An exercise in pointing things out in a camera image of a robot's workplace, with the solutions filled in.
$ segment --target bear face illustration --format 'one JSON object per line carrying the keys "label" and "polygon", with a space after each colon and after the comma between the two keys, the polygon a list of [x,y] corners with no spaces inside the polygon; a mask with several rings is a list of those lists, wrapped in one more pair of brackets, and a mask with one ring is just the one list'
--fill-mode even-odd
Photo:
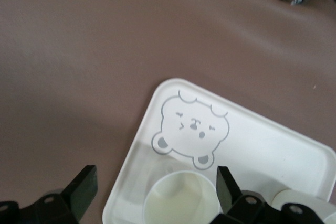
{"label": "bear face illustration", "polygon": [[179,95],[168,98],[162,105],[161,131],[152,138],[158,154],[175,151],[192,158],[197,169],[208,169],[214,162],[214,151],[229,133],[226,114],[215,114],[212,106],[191,101]]}

